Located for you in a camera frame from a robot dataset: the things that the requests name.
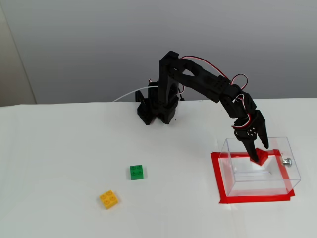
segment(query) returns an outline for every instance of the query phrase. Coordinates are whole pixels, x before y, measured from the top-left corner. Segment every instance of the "transparent container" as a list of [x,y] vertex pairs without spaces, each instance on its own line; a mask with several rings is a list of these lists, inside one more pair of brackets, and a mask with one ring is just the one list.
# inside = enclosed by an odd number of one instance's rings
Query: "transparent container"
[[227,138],[219,165],[227,196],[272,196],[288,194],[301,180],[287,137],[268,139],[269,149],[261,140],[255,146],[263,151],[263,164],[250,160],[242,142]]

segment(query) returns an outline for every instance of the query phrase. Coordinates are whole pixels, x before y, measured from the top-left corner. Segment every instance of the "white tabletop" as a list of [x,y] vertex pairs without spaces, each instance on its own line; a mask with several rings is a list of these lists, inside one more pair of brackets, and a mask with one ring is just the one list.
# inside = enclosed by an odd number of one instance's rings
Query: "white tabletop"
[[[297,161],[290,202],[218,204],[210,152],[234,120],[212,101],[180,102],[170,125],[148,126],[138,103],[0,108],[0,237],[316,237],[317,99],[256,104]],[[138,164],[145,179],[131,181]],[[119,203],[106,210],[110,189]]]

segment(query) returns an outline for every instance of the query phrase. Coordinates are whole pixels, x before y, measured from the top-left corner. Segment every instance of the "silver bolt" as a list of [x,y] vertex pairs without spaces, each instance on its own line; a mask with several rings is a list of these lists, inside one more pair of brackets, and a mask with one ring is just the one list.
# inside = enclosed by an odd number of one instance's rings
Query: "silver bolt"
[[291,160],[291,158],[283,159],[283,165],[284,165],[284,166],[287,166],[287,167],[291,167],[291,166],[292,166],[292,160]]

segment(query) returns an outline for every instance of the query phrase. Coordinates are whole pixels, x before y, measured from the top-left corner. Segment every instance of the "white wall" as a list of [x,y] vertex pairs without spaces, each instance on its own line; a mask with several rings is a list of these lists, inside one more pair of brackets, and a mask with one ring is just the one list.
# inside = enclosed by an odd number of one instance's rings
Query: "white wall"
[[0,106],[35,103],[30,83],[0,6]]
[[316,0],[0,2],[38,103],[111,101],[169,50],[247,74],[254,98],[317,96]]

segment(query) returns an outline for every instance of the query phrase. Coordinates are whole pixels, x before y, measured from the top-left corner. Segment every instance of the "robotic arm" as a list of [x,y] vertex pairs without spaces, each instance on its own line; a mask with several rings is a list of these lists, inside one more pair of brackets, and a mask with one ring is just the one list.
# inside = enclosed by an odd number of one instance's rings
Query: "robotic arm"
[[[193,88],[205,95],[210,100],[219,101],[231,118],[237,118],[234,125],[234,135],[241,141],[250,158],[259,161],[254,146],[254,141],[259,135],[264,147],[268,148],[268,138],[265,127],[265,119],[248,93],[232,84],[231,81],[204,70],[200,65],[188,59],[179,59],[179,54],[170,51],[159,61],[159,80],[150,82],[148,98],[144,98],[137,91],[136,101],[141,102],[138,107],[138,115],[146,125],[149,125],[155,117],[165,124],[169,124],[178,105],[178,84]],[[185,75],[185,70],[192,72],[194,76]]]

